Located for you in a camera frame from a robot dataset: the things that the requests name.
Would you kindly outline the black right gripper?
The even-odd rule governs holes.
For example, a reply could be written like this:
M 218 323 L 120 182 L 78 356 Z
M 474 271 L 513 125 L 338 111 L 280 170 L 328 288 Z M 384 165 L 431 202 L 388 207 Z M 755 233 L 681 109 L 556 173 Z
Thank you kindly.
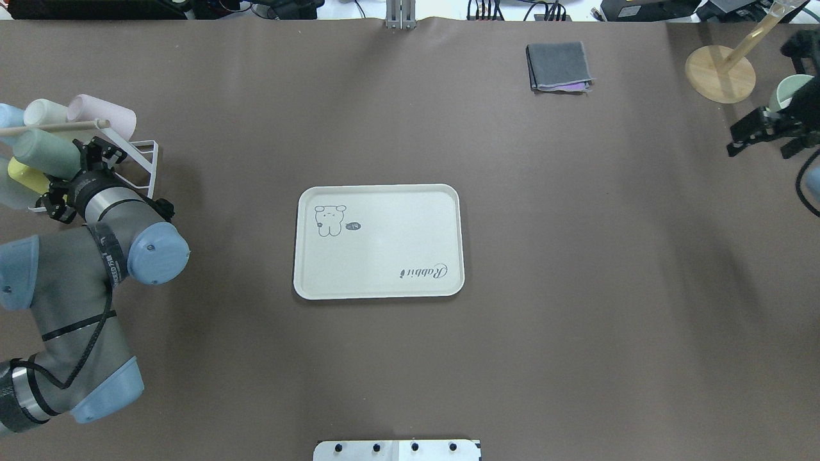
M 819 77 L 814 76 L 794 92 L 787 107 L 779 111 L 757 107 L 730 126 L 732 141 L 727 144 L 726 151 L 730 158 L 734 158 L 749 146 L 773 142 L 780 135 L 797 137 L 799 134 L 818 134 L 818 131 Z

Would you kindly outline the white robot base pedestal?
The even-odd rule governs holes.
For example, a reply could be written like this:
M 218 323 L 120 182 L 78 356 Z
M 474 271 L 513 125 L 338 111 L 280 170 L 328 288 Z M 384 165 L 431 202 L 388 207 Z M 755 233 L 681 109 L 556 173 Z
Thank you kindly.
M 322 441 L 313 460 L 481 460 L 480 441 L 395 439 Z

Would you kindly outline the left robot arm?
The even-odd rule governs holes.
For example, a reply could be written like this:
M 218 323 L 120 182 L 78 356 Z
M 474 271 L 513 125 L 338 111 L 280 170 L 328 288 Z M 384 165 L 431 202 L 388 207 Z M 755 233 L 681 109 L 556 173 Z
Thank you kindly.
M 125 152 L 99 138 L 74 146 L 78 172 L 53 178 L 42 200 L 54 219 L 79 214 L 84 225 L 2 245 L 2 306 L 31 312 L 44 344 L 29 358 L 2 361 L 2 435 L 65 412 L 90 423 L 134 403 L 144 383 L 113 292 L 128 277 L 167 283 L 190 256 L 173 205 L 126 186 L 108 165 Z

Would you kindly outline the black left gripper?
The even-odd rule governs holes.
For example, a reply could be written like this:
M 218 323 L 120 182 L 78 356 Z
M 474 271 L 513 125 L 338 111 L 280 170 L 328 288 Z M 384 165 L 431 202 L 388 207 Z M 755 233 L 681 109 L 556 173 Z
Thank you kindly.
M 50 219 L 65 224 L 76 218 L 77 212 L 71 206 L 87 206 L 101 191 L 122 186 L 122 181 L 108 161 L 119 165 L 128 158 L 126 151 L 108 141 L 90 141 L 86 144 L 77 141 L 77 149 L 79 170 L 76 177 L 69 181 L 50 181 L 47 192 L 35 202 L 35 207 L 44 208 Z

